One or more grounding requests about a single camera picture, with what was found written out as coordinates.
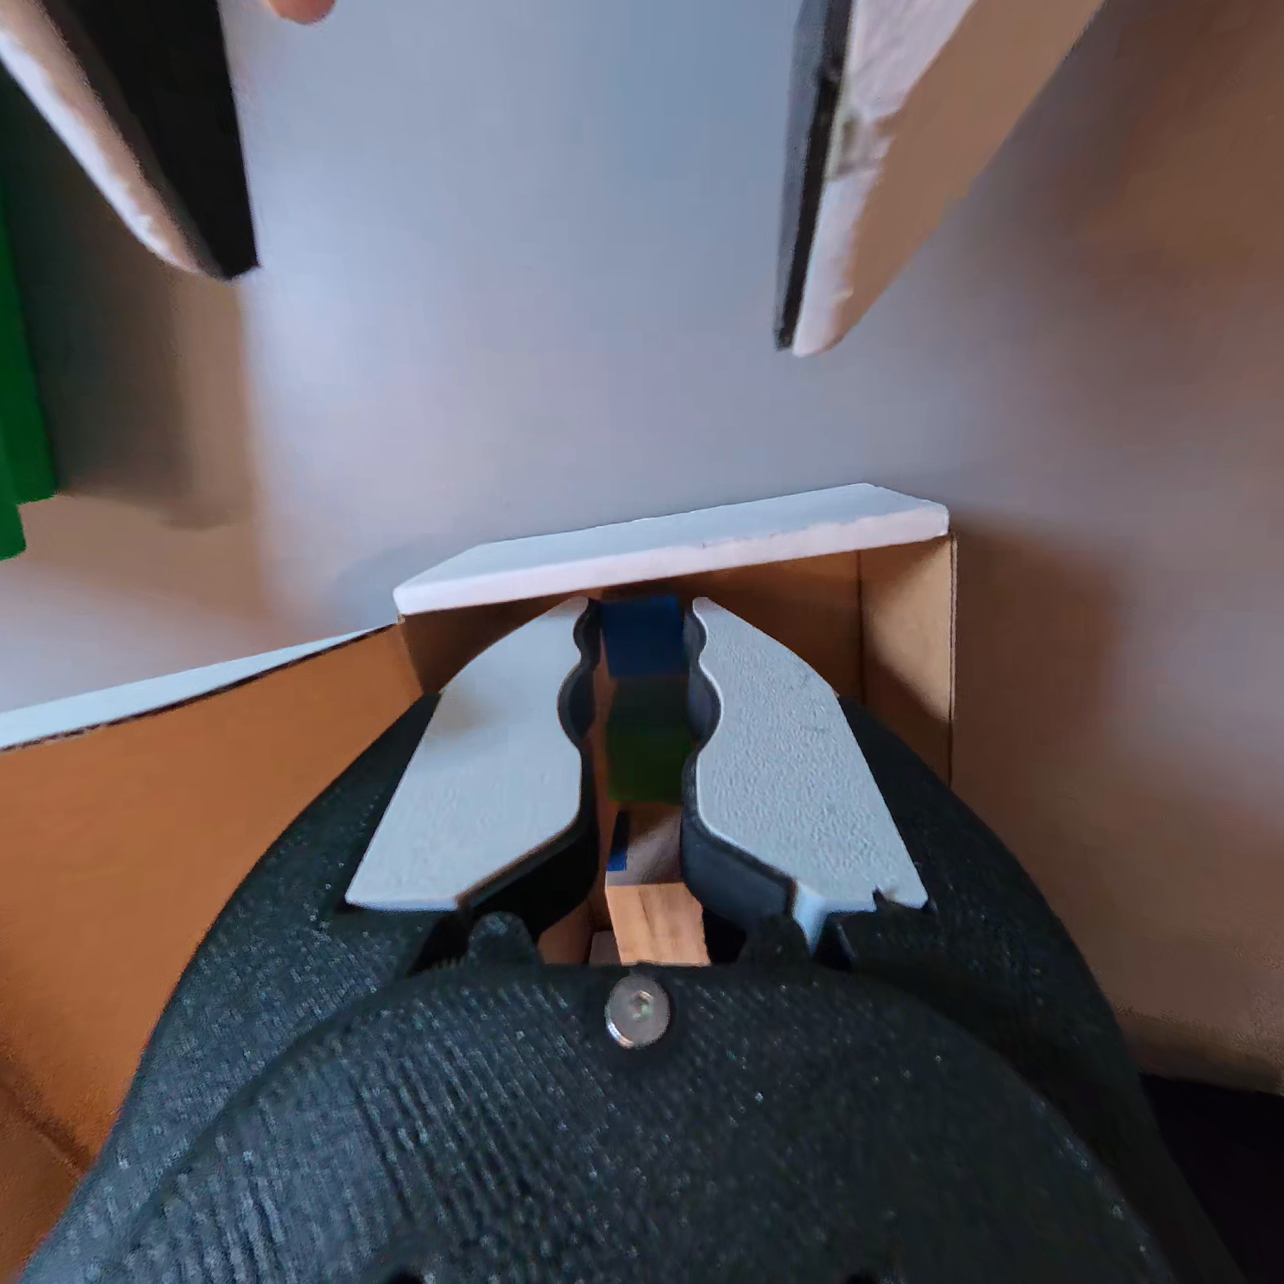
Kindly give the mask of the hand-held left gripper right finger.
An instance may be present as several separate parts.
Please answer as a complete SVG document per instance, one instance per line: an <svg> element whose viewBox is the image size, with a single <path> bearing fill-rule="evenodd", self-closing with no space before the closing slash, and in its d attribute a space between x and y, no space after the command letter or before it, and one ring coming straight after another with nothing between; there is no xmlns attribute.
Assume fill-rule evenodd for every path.
<svg viewBox="0 0 1284 1284"><path fill-rule="evenodd" d="M930 894L833 686L722 604L685 618L681 868L700 906L743 937L795 925L809 951L833 917Z"/></svg>

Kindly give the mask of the green cube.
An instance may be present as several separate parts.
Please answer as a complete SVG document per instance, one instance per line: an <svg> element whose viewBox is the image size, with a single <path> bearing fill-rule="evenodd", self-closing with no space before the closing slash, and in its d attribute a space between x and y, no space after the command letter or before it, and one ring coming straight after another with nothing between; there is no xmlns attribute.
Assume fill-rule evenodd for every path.
<svg viewBox="0 0 1284 1284"><path fill-rule="evenodd" d="M685 677L619 682L606 722L607 795L618 804L681 806L693 746Z"/></svg>

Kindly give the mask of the blue cube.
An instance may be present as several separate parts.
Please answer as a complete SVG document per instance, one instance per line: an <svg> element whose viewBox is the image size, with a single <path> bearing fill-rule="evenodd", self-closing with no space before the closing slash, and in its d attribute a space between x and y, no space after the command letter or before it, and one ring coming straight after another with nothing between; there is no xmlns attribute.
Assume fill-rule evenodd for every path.
<svg viewBox="0 0 1284 1284"><path fill-rule="evenodd" d="M613 680L668 680L687 674L685 610L678 596L604 599L600 627Z"/></svg>

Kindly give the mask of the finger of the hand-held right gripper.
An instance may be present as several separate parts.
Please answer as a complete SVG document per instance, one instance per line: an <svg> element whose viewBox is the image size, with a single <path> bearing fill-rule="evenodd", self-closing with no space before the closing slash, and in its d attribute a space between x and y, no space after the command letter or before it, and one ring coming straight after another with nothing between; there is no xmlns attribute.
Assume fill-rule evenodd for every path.
<svg viewBox="0 0 1284 1284"><path fill-rule="evenodd" d="M2 61L156 257L217 281L257 269L216 2L3 2Z"/></svg>
<svg viewBox="0 0 1284 1284"><path fill-rule="evenodd" d="M1099 2L806 2L797 15L775 345L838 345L988 165Z"/></svg>

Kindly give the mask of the plain wooden cube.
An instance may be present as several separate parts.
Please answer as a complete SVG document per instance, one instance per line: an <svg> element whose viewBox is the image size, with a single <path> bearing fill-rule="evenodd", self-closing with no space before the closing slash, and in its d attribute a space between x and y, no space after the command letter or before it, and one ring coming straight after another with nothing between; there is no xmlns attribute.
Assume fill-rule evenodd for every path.
<svg viewBox="0 0 1284 1284"><path fill-rule="evenodd" d="M704 908L682 882L604 890L619 963L708 968Z"/></svg>

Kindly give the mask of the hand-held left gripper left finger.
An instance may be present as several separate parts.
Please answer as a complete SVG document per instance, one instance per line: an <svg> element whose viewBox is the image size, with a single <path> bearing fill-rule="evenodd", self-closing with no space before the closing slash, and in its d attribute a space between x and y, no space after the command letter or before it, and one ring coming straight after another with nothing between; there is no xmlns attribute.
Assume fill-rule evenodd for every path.
<svg viewBox="0 0 1284 1284"><path fill-rule="evenodd" d="M586 813L574 699L592 685L595 604L571 598L493 642L444 688L346 891L379 911L479 905L569 841Z"/></svg>

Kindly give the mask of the green object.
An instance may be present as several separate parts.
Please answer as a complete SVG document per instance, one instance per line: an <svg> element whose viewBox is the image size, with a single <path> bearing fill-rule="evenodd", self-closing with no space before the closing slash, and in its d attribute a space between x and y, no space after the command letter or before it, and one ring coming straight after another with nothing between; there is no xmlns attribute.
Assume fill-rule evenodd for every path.
<svg viewBox="0 0 1284 1284"><path fill-rule="evenodd" d="M25 509L54 498L60 475L31 330L29 112L8 73L2 87L2 558L13 559L28 547Z"/></svg>

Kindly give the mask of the white cardboard box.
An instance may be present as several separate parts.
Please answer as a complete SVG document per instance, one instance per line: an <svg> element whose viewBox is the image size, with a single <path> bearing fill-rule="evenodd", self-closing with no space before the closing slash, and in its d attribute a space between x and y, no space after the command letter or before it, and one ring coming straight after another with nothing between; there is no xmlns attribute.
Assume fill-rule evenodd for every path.
<svg viewBox="0 0 1284 1284"><path fill-rule="evenodd" d="M950 511L873 485L476 546L399 624L3 715L3 1281L101 1151L164 1004L289 822L413 700L554 602L714 599L954 775Z"/></svg>

